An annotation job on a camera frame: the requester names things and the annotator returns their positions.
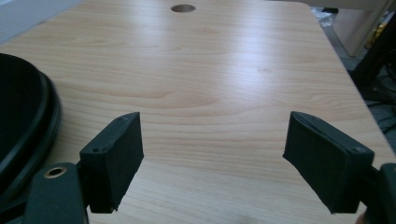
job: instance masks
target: wooden table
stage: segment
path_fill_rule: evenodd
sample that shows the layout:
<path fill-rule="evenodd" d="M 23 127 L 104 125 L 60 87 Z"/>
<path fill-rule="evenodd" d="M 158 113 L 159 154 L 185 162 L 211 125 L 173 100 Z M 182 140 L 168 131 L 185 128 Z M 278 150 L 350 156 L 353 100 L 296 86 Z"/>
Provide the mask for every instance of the wooden table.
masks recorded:
<path fill-rule="evenodd" d="M 170 9 L 180 3 L 196 9 Z M 57 86 L 64 118 L 47 164 L 77 162 L 111 120 L 140 111 L 146 158 L 120 210 L 91 223 L 354 223 L 282 158 L 292 110 L 374 150 L 376 167 L 394 161 L 303 4 L 86 0 L 0 51 Z"/>

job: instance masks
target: table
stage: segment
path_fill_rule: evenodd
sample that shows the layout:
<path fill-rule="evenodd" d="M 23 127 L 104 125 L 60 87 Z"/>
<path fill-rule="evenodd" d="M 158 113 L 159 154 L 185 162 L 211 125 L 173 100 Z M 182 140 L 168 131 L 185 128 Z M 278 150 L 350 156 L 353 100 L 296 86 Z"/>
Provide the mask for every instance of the table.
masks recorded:
<path fill-rule="evenodd" d="M 374 150 L 375 167 L 394 161 L 300 3 L 86 0 L 0 51 L 57 86 L 64 118 L 47 164 L 77 162 L 111 120 L 140 111 L 146 157 L 119 211 L 91 223 L 354 223 L 282 158 L 292 110 Z"/>

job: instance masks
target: floor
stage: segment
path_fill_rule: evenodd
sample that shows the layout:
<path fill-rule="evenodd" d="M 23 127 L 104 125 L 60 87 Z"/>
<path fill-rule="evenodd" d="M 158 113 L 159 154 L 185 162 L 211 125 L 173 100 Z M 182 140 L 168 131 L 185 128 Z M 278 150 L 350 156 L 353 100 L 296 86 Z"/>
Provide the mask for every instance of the floor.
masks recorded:
<path fill-rule="evenodd" d="M 337 36 L 335 35 L 332 27 L 330 25 L 322 27 L 324 33 L 329 38 L 334 50 L 340 57 L 340 60 L 344 64 L 346 70 L 354 70 L 356 65 L 361 61 L 364 57 L 364 54 L 367 50 L 363 50 L 362 54 L 358 57 L 349 57 L 341 44 L 338 40 Z M 388 74 L 385 70 L 381 71 L 378 76 L 378 79 L 386 85 L 389 89 L 395 90 L 396 95 L 396 83 L 389 79 Z M 384 133 L 385 137 L 387 138 L 390 146 L 392 147 L 393 151 L 396 153 L 396 107 L 394 105 L 384 105 L 379 104 L 378 102 L 374 101 L 366 101 L 366 104 L 370 111 L 373 114 L 379 128 Z"/>

